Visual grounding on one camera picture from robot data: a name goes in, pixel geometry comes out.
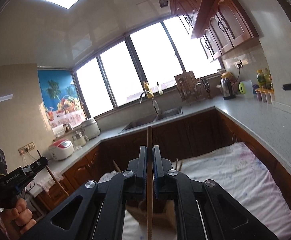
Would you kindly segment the person's left hand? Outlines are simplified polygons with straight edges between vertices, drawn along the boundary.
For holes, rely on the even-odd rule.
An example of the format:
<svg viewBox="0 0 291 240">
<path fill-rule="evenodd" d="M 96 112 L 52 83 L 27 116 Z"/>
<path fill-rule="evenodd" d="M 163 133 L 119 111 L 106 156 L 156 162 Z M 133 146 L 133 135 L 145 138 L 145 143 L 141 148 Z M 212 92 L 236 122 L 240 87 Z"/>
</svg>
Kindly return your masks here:
<svg viewBox="0 0 291 240">
<path fill-rule="evenodd" d="M 26 200 L 23 198 L 18 199 L 14 208 L 4 209 L 0 217 L 9 239 L 19 239 L 36 224 L 32 211 L 27 208 Z"/>
</svg>

